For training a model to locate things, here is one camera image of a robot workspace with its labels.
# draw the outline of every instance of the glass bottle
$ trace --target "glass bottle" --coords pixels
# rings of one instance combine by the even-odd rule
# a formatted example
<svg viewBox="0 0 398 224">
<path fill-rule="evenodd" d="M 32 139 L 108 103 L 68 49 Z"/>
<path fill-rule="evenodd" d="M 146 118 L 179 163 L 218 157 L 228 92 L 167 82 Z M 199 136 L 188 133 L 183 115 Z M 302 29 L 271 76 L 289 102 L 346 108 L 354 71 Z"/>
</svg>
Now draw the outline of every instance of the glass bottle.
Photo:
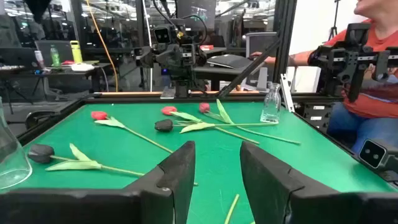
<svg viewBox="0 0 398 224">
<path fill-rule="evenodd" d="M 0 97 L 0 189 L 19 184 L 31 174 L 27 155 L 8 128 Z"/>
<path fill-rule="evenodd" d="M 260 121 L 278 123 L 280 113 L 280 84 L 267 82 L 267 87 L 269 92 L 264 99 L 264 108 L 262 109 Z"/>
</svg>

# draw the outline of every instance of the green felt surface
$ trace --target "green felt surface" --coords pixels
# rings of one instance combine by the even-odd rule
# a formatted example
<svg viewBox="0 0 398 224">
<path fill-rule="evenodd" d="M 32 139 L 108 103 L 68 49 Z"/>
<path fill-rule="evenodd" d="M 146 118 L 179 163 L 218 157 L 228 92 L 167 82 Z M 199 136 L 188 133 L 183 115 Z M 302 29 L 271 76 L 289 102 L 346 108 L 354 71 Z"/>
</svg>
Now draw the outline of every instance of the green felt surface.
<svg viewBox="0 0 398 224">
<path fill-rule="evenodd" d="M 262 103 L 223 103 L 235 123 L 258 123 Z M 129 128 L 158 143 L 176 150 L 188 140 L 196 142 L 196 174 L 188 223 L 223 223 L 234 196 L 241 197 L 230 223 L 251 223 L 249 202 L 241 177 L 239 148 L 242 140 L 215 129 L 179 134 L 154 129 L 156 121 L 167 119 L 160 110 L 176 106 L 207 122 L 217 121 L 203 116 L 198 103 L 144 103 L 115 105 L 86 105 L 71 114 L 32 143 L 48 144 L 56 155 L 73 157 L 69 143 L 74 143 L 88 157 L 107 166 L 148 172 L 168 156 L 155 145 L 119 128 L 95 124 L 92 111 L 105 111 Z M 211 104 L 217 113 L 216 104 Z M 256 136 L 236 128 L 225 128 L 260 142 L 260 147 L 290 164 L 305 175 L 340 192 L 396 192 L 376 174 L 356 162 L 343 150 L 305 124 L 294 114 L 283 111 L 280 123 L 271 127 L 253 127 L 254 131 L 297 140 L 301 146 Z M 125 174 L 100 170 L 47 172 L 48 165 L 32 163 L 32 176 L 18 187 L 121 189 L 136 180 Z"/>
</svg>

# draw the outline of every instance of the orange cable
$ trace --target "orange cable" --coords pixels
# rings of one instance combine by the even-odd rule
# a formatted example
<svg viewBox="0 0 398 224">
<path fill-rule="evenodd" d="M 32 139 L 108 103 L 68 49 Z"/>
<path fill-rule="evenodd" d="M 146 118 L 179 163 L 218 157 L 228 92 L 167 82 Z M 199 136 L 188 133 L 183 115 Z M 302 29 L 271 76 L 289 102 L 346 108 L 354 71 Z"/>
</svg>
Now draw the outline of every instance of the orange cable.
<svg viewBox="0 0 398 224">
<path fill-rule="evenodd" d="M 86 2 L 87 2 L 88 9 L 90 10 L 91 18 L 93 18 L 93 22 L 94 22 L 94 25 L 95 25 L 95 29 L 97 30 L 97 33 L 98 33 L 98 35 L 99 35 L 99 38 L 101 39 L 102 45 L 104 46 L 106 55 L 108 56 L 109 61 L 111 62 L 111 65 L 112 65 L 112 68 L 113 68 L 113 72 L 114 72 L 114 78 L 115 78 L 115 80 L 116 80 L 116 92 L 118 92 L 118 91 L 119 91 L 119 81 L 118 81 L 118 74 L 116 73 L 116 68 L 114 67 L 113 61 L 112 61 L 111 56 L 110 56 L 110 54 L 109 54 L 109 52 L 108 52 L 108 48 L 106 47 L 106 44 L 105 44 L 105 42 L 104 42 L 104 39 L 102 39 L 101 32 L 100 32 L 100 29 L 99 29 L 98 26 L 97 26 L 97 22 L 95 21 L 93 11 L 91 11 L 90 1 L 89 1 L 89 0 L 86 0 Z"/>
</svg>

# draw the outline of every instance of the green bottle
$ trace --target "green bottle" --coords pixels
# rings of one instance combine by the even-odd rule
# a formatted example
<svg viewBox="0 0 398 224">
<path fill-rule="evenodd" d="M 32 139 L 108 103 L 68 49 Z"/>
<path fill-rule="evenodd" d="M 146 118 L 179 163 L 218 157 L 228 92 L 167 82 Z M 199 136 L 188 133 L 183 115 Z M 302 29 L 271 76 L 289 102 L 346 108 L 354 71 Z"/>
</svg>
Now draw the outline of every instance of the green bottle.
<svg viewBox="0 0 398 224">
<path fill-rule="evenodd" d="M 54 45 L 51 45 L 51 58 L 52 58 L 52 66 L 53 67 L 60 67 L 60 55 L 58 54 L 58 50 L 55 48 Z"/>
</svg>

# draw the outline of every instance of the green leaf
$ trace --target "green leaf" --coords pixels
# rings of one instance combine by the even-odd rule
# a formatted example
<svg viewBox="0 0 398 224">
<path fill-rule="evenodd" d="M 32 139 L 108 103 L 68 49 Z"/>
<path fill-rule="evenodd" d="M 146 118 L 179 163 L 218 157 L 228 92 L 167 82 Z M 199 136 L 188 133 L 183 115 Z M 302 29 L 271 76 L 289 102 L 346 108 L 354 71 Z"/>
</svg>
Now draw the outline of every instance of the green leaf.
<svg viewBox="0 0 398 224">
<path fill-rule="evenodd" d="M 96 161 L 65 161 L 46 168 L 47 171 L 54 170 L 83 170 L 101 169 L 102 165 Z"/>
<path fill-rule="evenodd" d="M 192 116 L 192 115 L 190 115 L 190 114 L 187 114 L 187 113 L 180 113 L 180 112 L 170 112 L 172 115 L 175 115 L 175 116 L 179 116 L 180 118 L 183 118 L 183 119 L 187 119 L 187 120 L 191 120 L 191 121 L 196 121 L 196 122 L 201 122 L 201 120 L 200 119 L 198 119 L 198 118 L 196 118 L 196 117 L 194 117 L 194 116 Z"/>
<path fill-rule="evenodd" d="M 202 129 L 210 128 L 210 127 L 214 127 L 214 126 L 215 126 L 215 124 L 209 124 L 209 123 L 204 123 L 204 122 L 197 123 L 197 124 L 191 124 L 191 125 L 183 128 L 181 130 L 180 134 L 186 133 L 186 132 L 189 132 L 189 131 L 202 130 Z"/>
<path fill-rule="evenodd" d="M 217 107 L 218 110 L 220 111 L 221 117 L 224 119 L 224 122 L 228 124 L 234 124 L 231 118 L 228 116 L 228 113 L 226 113 L 224 106 L 221 104 L 219 99 L 217 99 Z"/>
<path fill-rule="evenodd" d="M 80 161 L 91 161 L 84 153 L 82 153 L 74 144 L 69 144 L 70 150 L 72 150 L 73 155 Z"/>
<path fill-rule="evenodd" d="M 221 117 L 219 114 L 215 114 L 215 113 L 204 113 L 204 115 L 206 115 L 207 117 L 219 120 L 221 122 L 225 122 L 223 117 Z"/>
<path fill-rule="evenodd" d="M 97 120 L 97 121 L 95 121 L 95 123 L 105 124 L 108 126 L 114 126 L 114 127 L 119 127 L 119 128 L 125 128 L 125 125 L 123 125 L 118 120 L 114 119 L 113 117 L 111 117 L 111 119 L 109 119 L 109 120 Z"/>
</svg>

